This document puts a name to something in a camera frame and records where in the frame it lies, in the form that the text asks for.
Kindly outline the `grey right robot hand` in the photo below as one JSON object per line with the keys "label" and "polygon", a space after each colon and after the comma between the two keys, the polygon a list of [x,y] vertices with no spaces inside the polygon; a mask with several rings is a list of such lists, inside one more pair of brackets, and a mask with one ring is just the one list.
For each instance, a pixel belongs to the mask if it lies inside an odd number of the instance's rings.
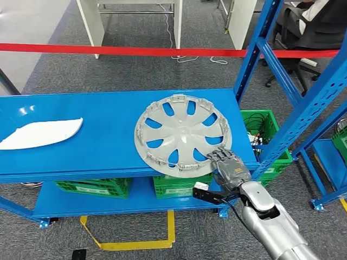
{"label": "grey right robot hand", "polygon": [[251,180],[246,165],[229,149],[218,147],[206,157],[211,161],[215,180],[224,191],[232,191]]}

